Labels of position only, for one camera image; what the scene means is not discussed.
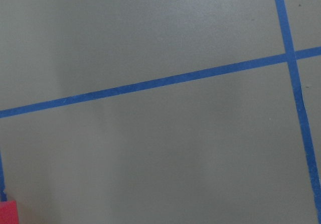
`blue tape strip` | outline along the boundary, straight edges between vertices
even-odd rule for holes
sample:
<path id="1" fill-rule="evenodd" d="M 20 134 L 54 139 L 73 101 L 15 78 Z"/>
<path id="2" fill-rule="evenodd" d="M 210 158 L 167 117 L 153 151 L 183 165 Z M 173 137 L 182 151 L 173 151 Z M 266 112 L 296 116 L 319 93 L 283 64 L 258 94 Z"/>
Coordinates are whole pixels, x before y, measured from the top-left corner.
<path id="1" fill-rule="evenodd" d="M 321 47 L 314 47 L 310 49 L 296 51 L 295 54 L 297 59 L 320 56 Z"/>
<path id="2" fill-rule="evenodd" d="M 59 107 L 59 106 L 64 106 L 64 105 L 69 105 L 69 104 L 74 104 L 79 102 L 91 101 L 99 98 L 111 97 L 111 96 L 116 96 L 116 95 L 130 93 L 130 92 L 142 91 L 142 90 L 151 89 L 155 87 L 187 82 L 187 81 L 192 81 L 196 79 L 222 75 L 226 73 L 238 72 L 238 71 L 268 66 L 268 65 L 282 63 L 282 62 L 286 62 L 285 54 L 264 57 L 264 58 L 259 58 L 255 60 L 245 61 L 245 62 L 233 63 L 225 66 L 213 67 L 205 70 L 184 73 L 181 75 L 164 77 L 164 78 L 159 78 L 159 79 L 150 80 L 146 82 L 139 82 L 131 85 L 115 87 L 115 88 L 110 88 L 106 90 L 60 98 L 52 101 L 40 102 L 40 103 L 35 103 L 35 104 L 26 105 L 22 107 L 1 110 L 0 118 L 6 118 L 14 115 L 21 115 L 21 114 L 40 111 L 48 108 L 54 108 L 54 107 Z"/>
<path id="3" fill-rule="evenodd" d="M 300 122 L 300 128 L 303 138 L 303 144 L 305 149 L 305 156 L 307 161 L 307 166 L 310 174 L 310 181 L 314 193 L 314 202 L 317 210 L 318 222 L 321 223 L 321 185 L 317 170 L 317 165 L 315 161 L 315 154 L 313 149 L 313 142 L 311 137 L 311 131 L 309 127 L 309 121 L 307 118 L 307 113 L 304 107 L 301 81 L 299 76 L 299 71 L 296 62 L 296 54 L 294 51 L 293 40 L 291 36 L 290 24 L 287 18 L 286 6 L 284 0 L 275 0 L 277 13 L 280 21 L 281 32 L 283 37 L 283 43 L 285 47 L 285 54 L 287 57 L 288 69 L 291 78 L 291 84 L 296 104 L 297 115 Z M 318 53 L 318 48 L 313 50 L 299 51 L 297 55 L 311 56 Z"/>
<path id="4" fill-rule="evenodd" d="M 1 159 L 1 152 L 0 152 L 0 201 L 7 201 L 5 188 L 6 188 L 5 177 L 4 177 L 4 170 L 2 168 L 2 159 Z"/>

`blue line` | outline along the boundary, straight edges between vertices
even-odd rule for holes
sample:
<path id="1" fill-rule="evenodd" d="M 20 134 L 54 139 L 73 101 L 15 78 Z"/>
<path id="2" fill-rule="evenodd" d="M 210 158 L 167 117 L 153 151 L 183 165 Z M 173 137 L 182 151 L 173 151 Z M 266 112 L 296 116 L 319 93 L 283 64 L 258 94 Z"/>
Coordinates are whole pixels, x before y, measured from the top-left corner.
<path id="1" fill-rule="evenodd" d="M 2 168 L 2 159 L 1 159 L 1 152 L 0 152 L 0 201 L 7 201 L 5 188 L 6 188 L 5 177 L 4 177 L 4 170 Z"/>
<path id="2" fill-rule="evenodd" d="M 40 111 L 40 110 L 59 107 L 59 106 L 65 106 L 65 105 L 79 103 L 79 102 L 91 101 L 91 100 L 104 98 L 104 97 L 112 97 L 120 94 L 142 91 L 142 90 L 151 89 L 155 87 L 187 82 L 187 81 L 192 81 L 192 80 L 206 78 L 206 77 L 213 77 L 213 76 L 222 75 L 226 73 L 238 72 L 238 71 L 243 71 L 247 69 L 282 63 L 285 61 L 286 61 L 285 54 L 281 54 L 281 55 L 275 55 L 275 56 L 245 61 L 245 62 L 233 63 L 225 66 L 213 67 L 205 70 L 184 73 L 176 76 L 164 77 L 164 78 L 159 78 L 159 79 L 150 80 L 146 82 L 139 82 L 131 85 L 120 86 L 120 87 L 110 88 L 106 90 L 60 98 L 52 101 L 40 102 L 40 103 L 35 103 L 35 104 L 26 105 L 22 107 L 5 109 L 0 111 L 0 118 L 21 115 L 25 113 Z"/>
<path id="3" fill-rule="evenodd" d="M 287 64 L 291 78 L 291 84 L 296 104 L 297 115 L 300 122 L 300 128 L 302 133 L 302 139 L 305 149 L 305 156 L 307 166 L 310 174 L 310 181 L 314 193 L 314 202 L 317 211 L 318 222 L 321 223 L 321 186 L 315 160 L 315 154 L 313 149 L 313 142 L 311 137 L 311 131 L 309 127 L 309 121 L 307 118 L 306 110 L 304 107 L 301 81 L 299 71 L 296 62 L 296 55 L 294 51 L 293 40 L 291 36 L 290 24 L 287 18 L 286 6 L 284 0 L 275 0 L 277 13 L 280 21 L 280 27 L 283 37 L 283 43 L 285 48 L 285 54 L 287 57 Z M 309 51 L 299 51 L 299 56 L 312 55 L 312 53 L 318 52 L 318 49 Z"/>
<path id="4" fill-rule="evenodd" d="M 321 55 L 321 47 L 314 47 L 314 48 L 310 48 L 310 49 L 296 51 L 295 54 L 296 54 L 297 59 L 320 56 Z"/>

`red cube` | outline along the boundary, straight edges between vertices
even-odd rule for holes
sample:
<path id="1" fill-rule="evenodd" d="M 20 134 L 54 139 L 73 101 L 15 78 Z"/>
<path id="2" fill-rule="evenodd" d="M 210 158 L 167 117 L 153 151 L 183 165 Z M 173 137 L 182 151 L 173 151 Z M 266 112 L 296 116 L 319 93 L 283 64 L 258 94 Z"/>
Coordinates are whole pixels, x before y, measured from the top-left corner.
<path id="1" fill-rule="evenodd" d="M 0 224 L 19 224 L 17 204 L 14 200 L 0 202 Z"/>

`gray surface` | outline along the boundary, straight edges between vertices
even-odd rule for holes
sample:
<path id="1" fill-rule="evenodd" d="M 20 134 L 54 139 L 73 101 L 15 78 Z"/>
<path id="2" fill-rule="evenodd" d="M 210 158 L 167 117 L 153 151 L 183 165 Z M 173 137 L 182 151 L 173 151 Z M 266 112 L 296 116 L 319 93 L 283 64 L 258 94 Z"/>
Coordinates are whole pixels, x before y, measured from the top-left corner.
<path id="1" fill-rule="evenodd" d="M 274 0 L 0 5 L 0 109 L 284 52 Z"/>
<path id="2" fill-rule="evenodd" d="M 309 118 L 319 173 L 321 169 L 321 57 L 299 61 L 304 105 Z"/>
<path id="3" fill-rule="evenodd" d="M 1 120 L 21 224 L 316 224 L 286 64 Z"/>
<path id="4" fill-rule="evenodd" d="M 285 0 L 296 50 L 321 46 L 321 0 Z"/>

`red object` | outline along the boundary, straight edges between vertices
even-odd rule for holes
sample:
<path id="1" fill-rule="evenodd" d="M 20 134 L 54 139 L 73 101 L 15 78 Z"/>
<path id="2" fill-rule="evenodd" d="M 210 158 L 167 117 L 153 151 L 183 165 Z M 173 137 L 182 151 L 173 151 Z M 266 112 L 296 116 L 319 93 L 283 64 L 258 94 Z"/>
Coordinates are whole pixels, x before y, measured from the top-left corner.
<path id="1" fill-rule="evenodd" d="M 14 200 L 0 202 L 0 224 L 19 224 L 17 204 Z"/>

